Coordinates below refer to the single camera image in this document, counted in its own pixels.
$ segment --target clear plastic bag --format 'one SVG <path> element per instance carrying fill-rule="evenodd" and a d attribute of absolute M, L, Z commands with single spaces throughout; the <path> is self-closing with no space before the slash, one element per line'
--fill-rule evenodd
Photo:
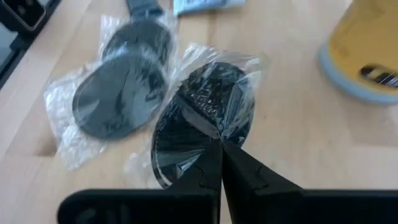
<path fill-rule="evenodd" d="M 46 110 L 67 169 L 79 168 L 108 141 L 129 137 L 159 112 L 177 61 L 175 24 L 169 29 L 167 22 L 175 22 L 167 13 L 139 21 L 103 16 L 99 59 L 48 86 Z"/>
<path fill-rule="evenodd" d="M 157 58 L 167 71 L 165 77 L 172 82 L 178 57 L 177 18 L 170 11 L 157 19 L 125 20 L 111 16 L 101 17 L 99 56 L 112 55 L 113 52 L 139 51 Z"/>
<path fill-rule="evenodd" d="M 256 107 L 256 90 L 268 61 L 191 44 L 178 82 L 158 118 L 147 148 L 133 154 L 126 175 L 135 187 L 167 188 L 209 146 L 227 139 L 242 146 Z"/>
<path fill-rule="evenodd" d="M 57 154 L 70 170 L 80 167 L 106 148 L 105 141 L 92 138 L 78 128 L 72 110 L 77 88 L 100 65 L 101 62 L 86 64 L 52 82 L 44 92 L 45 108 L 58 146 Z"/>

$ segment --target black strap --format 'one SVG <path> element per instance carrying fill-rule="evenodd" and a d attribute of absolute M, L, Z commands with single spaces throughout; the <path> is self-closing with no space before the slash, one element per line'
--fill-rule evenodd
<path fill-rule="evenodd" d="M 130 15 L 134 18 L 159 17 L 163 9 L 157 0 L 126 0 Z"/>

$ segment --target wooden surface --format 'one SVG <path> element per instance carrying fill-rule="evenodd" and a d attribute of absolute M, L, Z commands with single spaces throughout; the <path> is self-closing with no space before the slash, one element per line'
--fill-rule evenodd
<path fill-rule="evenodd" d="M 398 107 L 340 93 L 317 66 L 318 49 L 348 4 L 248 0 L 187 16 L 180 51 L 196 42 L 271 58 L 244 148 L 279 174 L 306 188 L 396 189 Z M 56 223 L 59 203 L 76 190 L 129 187 L 123 167 L 142 150 L 144 132 L 69 172 L 44 108 L 49 80 L 96 58 L 104 13 L 127 16 L 124 0 L 62 1 L 0 91 L 0 223 Z M 229 223 L 224 196 L 221 216 Z"/>

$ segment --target round black disc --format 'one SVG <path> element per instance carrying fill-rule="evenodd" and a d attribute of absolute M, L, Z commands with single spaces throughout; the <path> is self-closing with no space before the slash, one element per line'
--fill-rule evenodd
<path fill-rule="evenodd" d="M 166 83 L 158 62 L 137 54 L 108 58 L 73 97 L 76 124 L 100 139 L 120 139 L 145 125 L 161 105 Z"/>
<path fill-rule="evenodd" d="M 128 23 L 118 29 L 104 49 L 103 57 L 122 47 L 126 50 L 150 49 L 164 65 L 170 53 L 172 37 L 166 27 L 145 19 Z"/>
<path fill-rule="evenodd" d="M 228 140 L 242 146 L 246 140 L 254 116 L 254 97 L 249 98 L 246 106 L 238 103 L 233 109 L 228 107 L 231 100 L 242 102 L 243 95 L 236 91 L 236 82 L 245 73 L 229 63 L 209 63 L 195 70 L 183 81 L 176 96 L 167 105 L 160 116 L 152 137 L 152 168 L 159 184 L 167 188 L 175 182 L 210 144 L 211 138 L 185 120 L 182 105 L 177 99 L 183 96 L 188 103 L 200 110 L 201 116 L 211 121 L 223 132 L 228 129 L 226 110 L 230 117 L 241 119 L 240 128 L 235 130 Z M 239 90 L 252 92 L 247 81 L 239 81 Z"/>

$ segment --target yellow container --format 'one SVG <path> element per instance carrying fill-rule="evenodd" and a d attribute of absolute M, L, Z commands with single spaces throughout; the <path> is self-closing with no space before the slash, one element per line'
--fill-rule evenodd
<path fill-rule="evenodd" d="M 322 48 L 320 63 L 348 93 L 398 103 L 398 0 L 354 0 Z"/>

